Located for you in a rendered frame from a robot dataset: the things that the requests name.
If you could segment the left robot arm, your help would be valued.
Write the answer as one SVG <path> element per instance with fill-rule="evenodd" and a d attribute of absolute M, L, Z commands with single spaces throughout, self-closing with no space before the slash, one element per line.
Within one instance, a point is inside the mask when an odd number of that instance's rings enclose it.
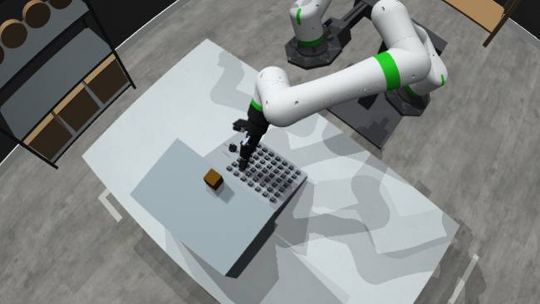
<path fill-rule="evenodd" d="M 258 125 L 288 127 L 334 105 L 394 89 L 403 101 L 415 103 L 445 84 L 444 63 L 401 2 L 380 0 L 371 20 L 389 51 L 297 86 L 291 86 L 283 69 L 264 68 L 255 81 L 248 118 Z"/>

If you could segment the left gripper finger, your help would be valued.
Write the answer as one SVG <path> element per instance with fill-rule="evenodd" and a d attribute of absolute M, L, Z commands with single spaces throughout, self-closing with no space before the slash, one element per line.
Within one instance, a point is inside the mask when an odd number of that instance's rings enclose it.
<path fill-rule="evenodd" d="M 254 152 L 254 150 L 255 150 L 256 147 L 258 146 L 258 143 L 259 143 L 259 141 L 260 141 L 261 138 L 262 138 L 262 135 L 258 135 L 257 140 L 255 141 L 255 144 L 254 144 L 254 146 L 253 146 L 252 149 L 251 149 L 251 152 L 250 152 L 250 155 L 249 155 L 249 159 L 253 157 L 251 154 Z M 248 159 L 248 160 L 249 160 L 249 159 Z"/>
<path fill-rule="evenodd" d="M 249 159 L 251 149 L 254 146 L 255 141 L 257 140 L 257 137 L 255 136 L 254 139 L 253 139 L 252 144 L 250 144 L 250 143 L 248 143 L 249 137 L 250 136 L 248 135 L 248 137 L 246 138 L 245 141 L 240 142 L 241 148 L 240 148 L 240 155 L 239 156 L 242 157 L 242 158 L 240 159 L 238 167 L 241 170 L 245 170 L 248 159 Z"/>

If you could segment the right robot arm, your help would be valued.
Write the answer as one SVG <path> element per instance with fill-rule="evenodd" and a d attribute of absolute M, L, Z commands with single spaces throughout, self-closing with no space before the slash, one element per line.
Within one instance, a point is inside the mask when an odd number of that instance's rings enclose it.
<path fill-rule="evenodd" d="M 289 9 L 293 30 L 298 40 L 298 52 L 307 57 L 320 56 L 334 36 L 328 27 L 332 20 L 322 24 L 322 16 L 331 0 L 297 0 Z M 324 33 L 323 33 L 324 30 Z"/>

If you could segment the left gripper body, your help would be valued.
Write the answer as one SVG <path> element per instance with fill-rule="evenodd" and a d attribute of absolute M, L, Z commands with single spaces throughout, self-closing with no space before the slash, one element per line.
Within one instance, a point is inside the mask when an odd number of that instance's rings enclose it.
<path fill-rule="evenodd" d="M 254 137 L 258 137 L 258 135 L 265 135 L 268 130 L 269 125 L 258 125 L 253 123 L 249 118 L 246 124 L 246 129 L 248 131 L 246 138 L 248 135 L 250 136 L 248 139 L 248 143 L 252 144 Z"/>

